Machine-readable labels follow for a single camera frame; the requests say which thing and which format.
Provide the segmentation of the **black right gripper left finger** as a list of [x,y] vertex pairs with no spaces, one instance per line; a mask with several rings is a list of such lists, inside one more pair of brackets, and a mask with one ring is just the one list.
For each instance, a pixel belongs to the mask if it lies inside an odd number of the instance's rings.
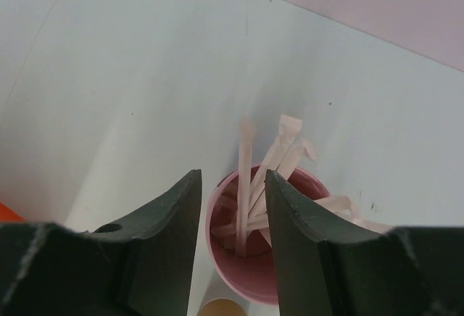
[[191,170],[96,231],[1,224],[3,315],[185,315],[202,204]]

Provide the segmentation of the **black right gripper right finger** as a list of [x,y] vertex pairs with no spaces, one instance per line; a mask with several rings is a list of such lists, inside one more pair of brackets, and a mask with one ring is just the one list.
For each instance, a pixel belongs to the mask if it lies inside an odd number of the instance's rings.
[[266,175],[282,315],[461,315],[463,229],[346,221]]

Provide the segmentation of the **orange paper takeout bag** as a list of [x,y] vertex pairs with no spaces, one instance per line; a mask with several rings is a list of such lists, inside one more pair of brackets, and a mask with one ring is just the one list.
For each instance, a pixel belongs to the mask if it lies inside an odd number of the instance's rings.
[[16,212],[12,211],[9,207],[0,203],[0,221],[8,223],[20,223],[25,220]]

